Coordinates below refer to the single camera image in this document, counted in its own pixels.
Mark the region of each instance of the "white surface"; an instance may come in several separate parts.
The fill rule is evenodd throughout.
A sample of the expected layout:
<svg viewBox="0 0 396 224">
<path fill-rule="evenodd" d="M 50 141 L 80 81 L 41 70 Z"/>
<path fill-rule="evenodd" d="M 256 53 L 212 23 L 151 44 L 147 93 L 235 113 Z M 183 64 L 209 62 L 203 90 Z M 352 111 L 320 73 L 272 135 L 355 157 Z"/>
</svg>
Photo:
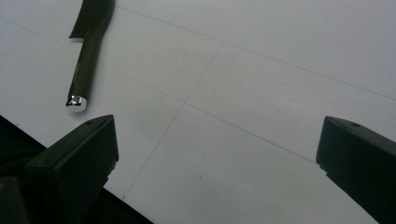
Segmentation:
<svg viewBox="0 0 396 224">
<path fill-rule="evenodd" d="M 314 163 L 188 105 L 125 202 L 154 223 L 374 223 Z"/>
<path fill-rule="evenodd" d="M 80 4 L 0 2 L 6 119 L 48 147 L 113 114 L 106 188 L 156 223 L 374 223 L 312 160 L 325 115 L 396 140 L 393 2 L 118 0 L 71 114 Z"/>
</svg>

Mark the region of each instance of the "silver end cap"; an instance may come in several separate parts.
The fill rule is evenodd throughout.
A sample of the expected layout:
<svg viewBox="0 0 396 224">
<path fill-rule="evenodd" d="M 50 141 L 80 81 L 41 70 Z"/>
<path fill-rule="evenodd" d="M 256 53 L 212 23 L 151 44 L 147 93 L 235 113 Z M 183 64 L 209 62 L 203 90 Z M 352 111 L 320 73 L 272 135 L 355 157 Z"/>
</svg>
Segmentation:
<svg viewBox="0 0 396 224">
<path fill-rule="evenodd" d="M 82 112 L 87 108 L 87 100 L 81 96 L 69 96 L 66 107 L 71 112 Z"/>
</svg>

